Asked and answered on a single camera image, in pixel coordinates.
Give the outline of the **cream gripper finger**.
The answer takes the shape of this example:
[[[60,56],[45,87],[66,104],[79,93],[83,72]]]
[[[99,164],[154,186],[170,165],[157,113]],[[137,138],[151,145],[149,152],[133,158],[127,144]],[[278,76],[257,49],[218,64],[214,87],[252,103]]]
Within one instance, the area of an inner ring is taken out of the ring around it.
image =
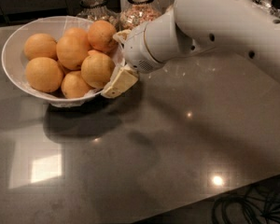
[[[125,29],[125,30],[119,31],[113,35],[113,39],[116,40],[120,44],[124,44],[126,42],[127,37],[130,32],[131,32],[130,29]]]
[[[138,79],[138,73],[130,66],[124,65],[122,67],[117,67],[114,70],[110,81],[103,88],[101,94],[109,99],[121,96],[124,92],[130,89]]]

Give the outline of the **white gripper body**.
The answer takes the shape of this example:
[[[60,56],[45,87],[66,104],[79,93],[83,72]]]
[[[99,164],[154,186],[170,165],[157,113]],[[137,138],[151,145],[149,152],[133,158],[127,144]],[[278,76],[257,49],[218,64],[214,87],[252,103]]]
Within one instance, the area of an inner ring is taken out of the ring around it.
[[[124,43],[124,59],[126,63],[139,73],[149,74],[164,67],[164,63],[157,61],[148,49],[146,42],[146,28],[144,22],[131,30]]]

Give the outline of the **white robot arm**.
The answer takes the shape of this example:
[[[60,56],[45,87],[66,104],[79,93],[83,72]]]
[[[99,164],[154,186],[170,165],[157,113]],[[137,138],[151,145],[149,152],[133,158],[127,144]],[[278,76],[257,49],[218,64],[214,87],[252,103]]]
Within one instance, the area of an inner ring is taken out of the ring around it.
[[[280,18],[253,0],[175,0],[168,12],[127,35],[126,65],[114,71],[102,95],[118,97],[141,73],[213,48],[235,52],[280,83]]]

